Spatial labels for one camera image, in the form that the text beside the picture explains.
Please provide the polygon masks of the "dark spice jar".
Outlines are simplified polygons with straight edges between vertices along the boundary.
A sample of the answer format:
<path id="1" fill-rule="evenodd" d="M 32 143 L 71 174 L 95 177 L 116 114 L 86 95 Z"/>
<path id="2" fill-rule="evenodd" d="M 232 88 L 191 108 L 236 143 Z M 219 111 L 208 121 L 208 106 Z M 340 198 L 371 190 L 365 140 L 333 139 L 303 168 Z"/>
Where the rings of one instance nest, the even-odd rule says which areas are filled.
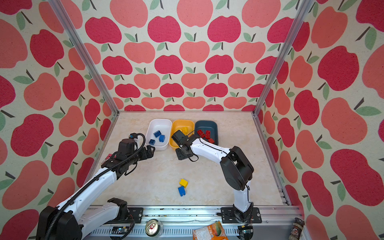
<path id="1" fill-rule="evenodd" d="M 305 226 L 304 220 L 300 218 L 295 218 L 288 240 L 300 240 L 304 226 Z"/>

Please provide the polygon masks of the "white plastic container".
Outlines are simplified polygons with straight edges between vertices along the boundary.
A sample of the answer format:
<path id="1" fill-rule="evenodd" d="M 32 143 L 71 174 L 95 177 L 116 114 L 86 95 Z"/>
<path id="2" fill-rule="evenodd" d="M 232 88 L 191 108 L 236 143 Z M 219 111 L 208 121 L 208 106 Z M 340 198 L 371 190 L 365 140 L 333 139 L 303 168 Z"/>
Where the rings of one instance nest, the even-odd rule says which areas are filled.
<path id="1" fill-rule="evenodd" d="M 164 151 L 169 146 L 172 122 L 168 119 L 154 119 L 150 122 L 146 133 L 146 145 Z"/>

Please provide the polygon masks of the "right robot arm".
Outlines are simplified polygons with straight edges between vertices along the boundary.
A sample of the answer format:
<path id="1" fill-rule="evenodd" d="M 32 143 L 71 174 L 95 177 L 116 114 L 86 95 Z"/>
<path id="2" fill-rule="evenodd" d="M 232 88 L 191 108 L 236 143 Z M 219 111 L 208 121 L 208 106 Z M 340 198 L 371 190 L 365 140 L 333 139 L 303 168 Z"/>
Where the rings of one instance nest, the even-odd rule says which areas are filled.
<path id="1" fill-rule="evenodd" d="M 253 202 L 249 199 L 250 183 L 254 168 L 244 152 L 237 146 L 223 148 L 203 140 L 200 136 L 184 135 L 177 131 L 172 135 L 179 146 L 178 159 L 191 160 L 193 156 L 204 157 L 221 166 L 226 182 L 234 189 L 233 213 L 239 223 L 249 223 L 253 213 Z"/>

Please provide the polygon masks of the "orange snack bag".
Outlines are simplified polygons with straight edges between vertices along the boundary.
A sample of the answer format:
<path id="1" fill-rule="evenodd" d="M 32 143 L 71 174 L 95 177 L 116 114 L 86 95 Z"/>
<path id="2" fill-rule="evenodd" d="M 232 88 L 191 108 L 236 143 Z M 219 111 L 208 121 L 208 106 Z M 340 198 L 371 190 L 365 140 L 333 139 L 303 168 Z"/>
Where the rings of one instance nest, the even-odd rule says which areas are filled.
<path id="1" fill-rule="evenodd" d="M 228 240 L 220 221 L 209 226 L 193 230 L 193 240 Z"/>

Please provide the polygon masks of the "dark teal plastic container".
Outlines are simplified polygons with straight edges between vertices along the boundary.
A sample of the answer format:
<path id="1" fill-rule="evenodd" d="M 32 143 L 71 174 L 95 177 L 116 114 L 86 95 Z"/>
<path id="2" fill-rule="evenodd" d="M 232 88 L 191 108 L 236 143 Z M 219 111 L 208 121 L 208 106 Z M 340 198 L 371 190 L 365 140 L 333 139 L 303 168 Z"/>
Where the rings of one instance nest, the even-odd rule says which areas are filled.
<path id="1" fill-rule="evenodd" d="M 204 133 L 206 131 L 210 131 L 210 136 L 214 140 L 214 144 L 219 144 L 219 131 L 218 131 L 218 125 L 214 121 L 209 120 L 200 120 L 195 123 L 195 129 L 196 132 L 198 130 L 202 130 Z"/>

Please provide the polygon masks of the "black round object front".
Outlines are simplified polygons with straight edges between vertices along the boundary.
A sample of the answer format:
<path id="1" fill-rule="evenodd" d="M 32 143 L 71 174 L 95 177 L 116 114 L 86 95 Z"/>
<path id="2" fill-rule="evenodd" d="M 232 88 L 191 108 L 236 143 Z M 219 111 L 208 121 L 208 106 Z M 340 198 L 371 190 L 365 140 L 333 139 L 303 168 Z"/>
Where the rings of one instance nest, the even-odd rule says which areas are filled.
<path id="1" fill-rule="evenodd" d="M 239 240 L 251 240 L 254 235 L 254 228 L 251 225 L 238 226 Z"/>

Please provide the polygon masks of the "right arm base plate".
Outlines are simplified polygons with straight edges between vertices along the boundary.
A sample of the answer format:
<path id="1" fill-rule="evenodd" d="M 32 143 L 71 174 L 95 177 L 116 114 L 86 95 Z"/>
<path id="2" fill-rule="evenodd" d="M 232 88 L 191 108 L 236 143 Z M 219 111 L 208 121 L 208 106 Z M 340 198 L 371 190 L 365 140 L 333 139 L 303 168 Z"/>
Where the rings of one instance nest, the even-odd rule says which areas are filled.
<path id="1" fill-rule="evenodd" d="M 241 212 L 235 207 L 221 208 L 217 213 L 222 218 L 224 224 L 261 224 L 262 217 L 259 208 L 249 208 L 246 212 Z"/>

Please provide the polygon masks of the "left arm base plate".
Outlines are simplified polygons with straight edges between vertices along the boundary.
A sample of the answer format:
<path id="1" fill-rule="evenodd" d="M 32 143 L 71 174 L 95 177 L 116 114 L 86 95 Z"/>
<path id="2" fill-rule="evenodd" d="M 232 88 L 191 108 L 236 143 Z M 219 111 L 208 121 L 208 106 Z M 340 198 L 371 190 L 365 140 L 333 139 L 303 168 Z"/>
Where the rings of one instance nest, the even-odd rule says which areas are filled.
<path id="1" fill-rule="evenodd" d="M 144 208 L 128 207 L 128 220 L 135 221 L 136 224 L 140 224 L 143 218 Z"/>

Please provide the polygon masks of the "yellow plastic container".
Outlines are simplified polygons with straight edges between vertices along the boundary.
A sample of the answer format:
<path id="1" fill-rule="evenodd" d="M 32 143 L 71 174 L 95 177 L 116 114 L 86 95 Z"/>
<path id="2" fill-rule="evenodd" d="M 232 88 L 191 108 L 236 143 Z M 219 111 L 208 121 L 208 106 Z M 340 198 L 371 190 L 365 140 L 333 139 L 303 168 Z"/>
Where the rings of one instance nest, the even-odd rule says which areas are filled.
<path id="1" fill-rule="evenodd" d="M 177 131 L 180 130 L 182 131 L 182 127 L 187 127 L 188 128 L 188 134 L 190 134 L 194 129 L 195 129 L 195 123 L 191 120 L 176 120 L 172 124 L 172 129 L 171 129 L 171 137 L 172 135 Z M 175 142 L 172 140 L 170 137 L 170 146 L 173 150 L 177 149 L 177 145 Z"/>

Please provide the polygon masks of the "soda can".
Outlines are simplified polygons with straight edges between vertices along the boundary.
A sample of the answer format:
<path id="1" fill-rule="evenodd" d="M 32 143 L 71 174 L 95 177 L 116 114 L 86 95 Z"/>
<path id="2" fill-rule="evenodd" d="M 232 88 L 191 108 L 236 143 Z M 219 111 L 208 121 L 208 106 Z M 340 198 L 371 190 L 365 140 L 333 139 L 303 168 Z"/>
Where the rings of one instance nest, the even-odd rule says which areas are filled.
<path id="1" fill-rule="evenodd" d="M 145 226 L 145 232 L 148 237 L 156 238 L 162 235 L 163 233 L 163 223 L 157 219 L 151 219 L 147 221 Z"/>

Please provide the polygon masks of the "blue lego brick angled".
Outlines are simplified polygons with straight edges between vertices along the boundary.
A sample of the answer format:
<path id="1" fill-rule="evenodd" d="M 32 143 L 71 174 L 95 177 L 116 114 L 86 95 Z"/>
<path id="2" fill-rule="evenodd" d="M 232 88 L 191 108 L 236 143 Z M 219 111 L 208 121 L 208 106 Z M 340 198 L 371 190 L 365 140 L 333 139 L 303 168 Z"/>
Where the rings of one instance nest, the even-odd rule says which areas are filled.
<path id="1" fill-rule="evenodd" d="M 158 138 L 161 134 L 162 134 L 161 131 L 156 131 L 156 132 L 154 133 L 154 136 L 155 136 L 156 138 Z"/>

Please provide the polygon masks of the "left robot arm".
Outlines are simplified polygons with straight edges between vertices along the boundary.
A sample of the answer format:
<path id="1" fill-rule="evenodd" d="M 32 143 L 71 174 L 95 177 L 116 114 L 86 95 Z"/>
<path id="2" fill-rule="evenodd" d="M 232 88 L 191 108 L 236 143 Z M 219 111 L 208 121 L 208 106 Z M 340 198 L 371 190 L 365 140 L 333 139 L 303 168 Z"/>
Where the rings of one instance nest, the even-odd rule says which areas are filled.
<path id="1" fill-rule="evenodd" d="M 82 240 L 98 227 L 111 223 L 131 222 L 127 202 L 111 198 L 94 211 L 87 212 L 91 204 L 121 176 L 130 173 L 129 167 L 154 156 L 155 147 L 139 147 L 131 154 L 118 159 L 114 153 L 83 187 L 56 207 L 46 207 L 39 216 L 38 240 Z"/>

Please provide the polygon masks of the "yellow lego brick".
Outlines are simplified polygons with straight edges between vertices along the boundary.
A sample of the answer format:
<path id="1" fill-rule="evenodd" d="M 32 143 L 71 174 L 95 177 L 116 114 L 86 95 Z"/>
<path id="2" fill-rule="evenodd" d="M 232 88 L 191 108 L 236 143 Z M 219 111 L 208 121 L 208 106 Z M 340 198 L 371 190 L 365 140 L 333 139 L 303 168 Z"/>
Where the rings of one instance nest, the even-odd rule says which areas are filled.
<path id="1" fill-rule="evenodd" d="M 187 127 L 182 127 L 182 133 L 184 135 L 187 135 L 188 134 L 188 128 Z"/>
<path id="2" fill-rule="evenodd" d="M 181 179 L 179 184 L 181 186 L 183 186 L 184 188 L 186 188 L 188 186 L 189 182 L 187 180 L 185 180 L 185 179 Z"/>

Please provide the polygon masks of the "yellow lego brick front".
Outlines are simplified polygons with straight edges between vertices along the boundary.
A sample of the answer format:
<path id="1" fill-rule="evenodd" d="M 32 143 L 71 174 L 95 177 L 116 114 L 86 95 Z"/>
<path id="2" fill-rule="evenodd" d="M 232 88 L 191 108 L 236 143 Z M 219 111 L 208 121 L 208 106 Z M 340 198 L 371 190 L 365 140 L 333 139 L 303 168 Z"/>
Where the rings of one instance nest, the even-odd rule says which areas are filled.
<path id="1" fill-rule="evenodd" d="M 181 186 L 183 186 L 184 188 L 186 188 L 188 186 L 189 182 L 187 180 L 185 180 L 185 179 L 181 179 L 179 184 Z"/>

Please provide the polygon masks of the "blue lego brick front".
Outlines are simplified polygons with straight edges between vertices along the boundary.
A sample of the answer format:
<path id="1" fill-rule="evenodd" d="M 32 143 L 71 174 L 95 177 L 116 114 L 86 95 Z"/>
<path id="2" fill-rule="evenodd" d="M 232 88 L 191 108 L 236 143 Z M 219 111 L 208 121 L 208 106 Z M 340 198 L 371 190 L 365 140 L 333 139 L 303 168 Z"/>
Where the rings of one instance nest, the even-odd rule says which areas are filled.
<path id="1" fill-rule="evenodd" d="M 186 195 L 185 187 L 183 186 L 178 187 L 178 192 L 181 197 L 185 196 Z"/>

